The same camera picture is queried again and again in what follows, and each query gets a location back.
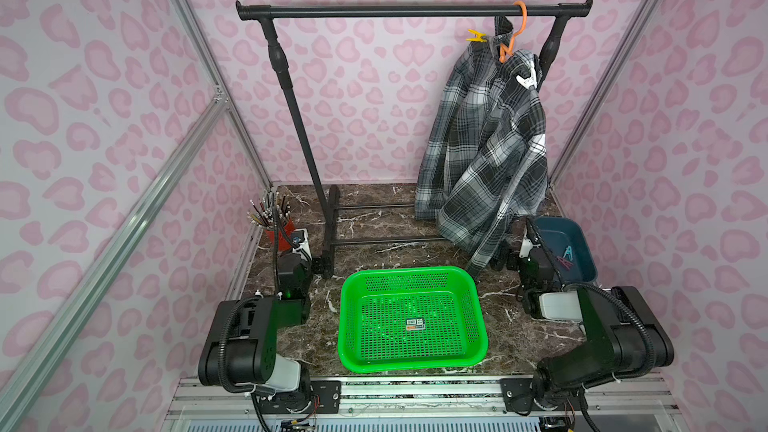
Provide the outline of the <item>black white plaid shirt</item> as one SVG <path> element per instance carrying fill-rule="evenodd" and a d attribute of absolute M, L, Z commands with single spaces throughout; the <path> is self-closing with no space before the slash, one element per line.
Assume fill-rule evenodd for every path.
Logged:
<path fill-rule="evenodd" d="M 414 215 L 469 256 L 478 275 L 501 256 L 515 219 L 535 214 L 548 185 L 546 113 L 539 58 L 517 50 L 499 62 L 514 30 L 494 21 L 487 43 L 470 43 L 449 74 L 420 165 Z M 538 89 L 517 75 L 538 74 Z"/>

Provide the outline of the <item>white clothespin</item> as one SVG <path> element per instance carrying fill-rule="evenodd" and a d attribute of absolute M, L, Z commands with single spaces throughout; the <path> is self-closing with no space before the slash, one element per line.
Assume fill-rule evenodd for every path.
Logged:
<path fill-rule="evenodd" d="M 538 74 L 535 68 L 531 68 L 527 77 L 517 75 L 518 83 L 526 89 L 538 89 Z"/>

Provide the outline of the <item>orange plastic hanger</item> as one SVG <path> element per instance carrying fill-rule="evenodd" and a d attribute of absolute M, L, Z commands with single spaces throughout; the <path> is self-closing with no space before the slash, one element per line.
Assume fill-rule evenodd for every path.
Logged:
<path fill-rule="evenodd" d="M 507 42 L 501 42 L 499 46 L 499 62 L 505 63 L 508 59 L 510 59 L 514 55 L 514 46 L 516 38 L 522 34 L 526 27 L 527 27 L 527 21 L 528 21 L 528 11 L 526 4 L 521 1 L 515 1 L 514 5 L 518 6 L 521 11 L 521 17 L 522 22 L 519 28 L 514 29 L 509 36 L 509 40 Z"/>

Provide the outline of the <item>yellow clothespin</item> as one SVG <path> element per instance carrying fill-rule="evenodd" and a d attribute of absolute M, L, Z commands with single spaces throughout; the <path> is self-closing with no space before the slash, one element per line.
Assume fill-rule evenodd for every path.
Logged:
<path fill-rule="evenodd" d="M 475 42 L 475 43 L 487 43 L 488 38 L 487 35 L 481 32 L 478 32 L 474 29 L 469 29 L 468 32 L 471 34 L 469 38 L 467 38 L 468 42 Z"/>

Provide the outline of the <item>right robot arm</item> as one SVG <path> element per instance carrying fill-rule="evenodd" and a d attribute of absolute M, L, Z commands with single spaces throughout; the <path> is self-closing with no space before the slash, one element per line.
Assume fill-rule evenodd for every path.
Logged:
<path fill-rule="evenodd" d="M 507 393 L 508 410 L 527 416 L 535 407 L 553 410 L 576 399 L 586 412 L 588 390 L 673 362 L 672 341 L 636 287 L 567 283 L 563 263 L 535 232 L 526 234 L 508 263 L 519 272 L 518 296 L 526 314 L 578 323 L 585 336 L 571 351 L 540 360 L 527 389 Z"/>

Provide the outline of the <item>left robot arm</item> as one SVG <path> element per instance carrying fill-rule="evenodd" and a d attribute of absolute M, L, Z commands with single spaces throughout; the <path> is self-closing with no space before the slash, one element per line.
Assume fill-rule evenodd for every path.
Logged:
<path fill-rule="evenodd" d="M 221 302 L 198 363 L 204 386 L 269 399 L 304 411 L 312 397 L 307 368 L 278 354 L 278 332 L 305 324 L 310 314 L 311 259 L 286 252 L 275 259 L 276 293 Z"/>

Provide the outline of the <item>pink clothespin in tray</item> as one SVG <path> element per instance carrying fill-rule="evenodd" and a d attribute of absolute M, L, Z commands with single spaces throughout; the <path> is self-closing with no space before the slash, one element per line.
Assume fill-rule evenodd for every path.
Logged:
<path fill-rule="evenodd" d="M 567 259 L 566 259 L 566 258 L 564 258 L 564 257 L 560 257 L 560 256 L 557 256 L 557 257 L 556 257 L 556 260 L 557 260 L 557 261 L 558 261 L 558 263 L 559 263 L 559 264 L 560 264 L 562 267 L 564 267 L 566 270 L 570 270 L 570 269 L 573 267 L 573 263 L 572 263 L 572 262 L 570 262 L 569 260 L 567 260 Z"/>

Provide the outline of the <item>green clothespin in tray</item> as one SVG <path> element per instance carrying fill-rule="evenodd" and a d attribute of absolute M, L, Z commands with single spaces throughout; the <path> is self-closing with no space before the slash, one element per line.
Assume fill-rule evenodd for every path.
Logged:
<path fill-rule="evenodd" d="M 573 248 L 572 248 L 571 246 L 568 246 L 568 247 L 567 247 L 567 248 L 564 250 L 562 257 L 563 257 L 564 259 L 568 260 L 568 261 L 573 261 L 573 260 L 574 260 L 574 255 L 573 255 Z"/>

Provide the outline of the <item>teal plastic tray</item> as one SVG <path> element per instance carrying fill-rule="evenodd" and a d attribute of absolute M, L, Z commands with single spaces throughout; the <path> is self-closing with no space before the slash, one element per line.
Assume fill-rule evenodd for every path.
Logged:
<path fill-rule="evenodd" d="M 554 256 L 564 284 L 596 281 L 597 268 L 586 237 L 575 221 L 564 217 L 541 216 L 534 223 L 543 244 Z"/>

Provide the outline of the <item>red pen holder cup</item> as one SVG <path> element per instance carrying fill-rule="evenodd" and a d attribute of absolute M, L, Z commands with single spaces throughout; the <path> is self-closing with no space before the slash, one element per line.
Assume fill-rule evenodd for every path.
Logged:
<path fill-rule="evenodd" d="M 284 253 L 294 248 L 291 234 L 295 230 L 290 218 L 290 204 L 286 197 L 278 192 L 267 192 L 256 203 L 250 201 L 251 209 L 248 214 L 250 220 L 262 227 L 268 238 L 277 246 L 279 253 Z"/>

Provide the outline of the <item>green plastic basket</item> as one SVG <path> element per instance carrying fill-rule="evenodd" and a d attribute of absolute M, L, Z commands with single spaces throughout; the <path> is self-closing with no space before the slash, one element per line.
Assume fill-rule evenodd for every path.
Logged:
<path fill-rule="evenodd" d="M 461 268 L 356 272 L 340 299 L 337 350 L 353 373 L 472 367 L 488 352 L 476 284 Z"/>

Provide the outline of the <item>basket label sticker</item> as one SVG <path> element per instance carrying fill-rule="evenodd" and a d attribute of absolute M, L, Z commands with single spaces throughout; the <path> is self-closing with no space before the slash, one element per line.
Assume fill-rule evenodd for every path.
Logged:
<path fill-rule="evenodd" d="M 424 331 L 426 329 L 425 320 L 419 318 L 409 318 L 406 320 L 405 330 L 408 332 Z"/>

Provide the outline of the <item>black clothes rack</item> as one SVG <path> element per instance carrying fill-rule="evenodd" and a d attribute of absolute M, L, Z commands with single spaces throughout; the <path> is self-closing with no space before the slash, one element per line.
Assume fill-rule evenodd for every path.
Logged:
<path fill-rule="evenodd" d="M 568 22 L 573 18 L 587 17 L 593 8 L 593 4 L 594 0 L 585 0 L 579 3 L 534 4 L 530 6 L 523 6 L 521 4 L 470 5 L 401 2 L 334 6 L 272 6 L 244 5 L 237 1 L 235 8 L 240 20 L 256 21 L 261 25 L 267 42 L 269 61 L 286 100 L 291 121 L 323 212 L 324 235 L 322 252 L 319 256 L 319 260 L 322 262 L 320 274 L 325 278 L 331 275 L 335 265 L 335 252 L 339 247 L 435 243 L 443 242 L 445 239 L 439 235 L 363 237 L 358 239 L 342 239 L 337 236 L 339 214 L 341 212 L 402 209 L 411 208 L 413 205 L 408 202 L 344 205 L 340 202 L 340 189 L 338 186 L 332 185 L 329 189 L 324 188 L 294 92 L 288 58 L 279 42 L 277 29 L 274 24 L 275 20 L 315 18 L 552 17 L 554 22 L 539 53 L 541 71 L 548 73 L 557 57 Z"/>

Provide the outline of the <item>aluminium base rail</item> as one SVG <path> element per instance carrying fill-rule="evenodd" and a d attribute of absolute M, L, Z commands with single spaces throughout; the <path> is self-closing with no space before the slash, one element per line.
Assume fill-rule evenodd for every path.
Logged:
<path fill-rule="evenodd" d="M 321 377 L 320 403 L 296 413 L 301 431 L 586 431 L 579 403 L 538 407 L 525 375 Z M 602 431 L 685 431 L 658 373 L 588 391 L 587 413 Z M 251 400 L 184 379 L 164 431 L 257 431 Z"/>

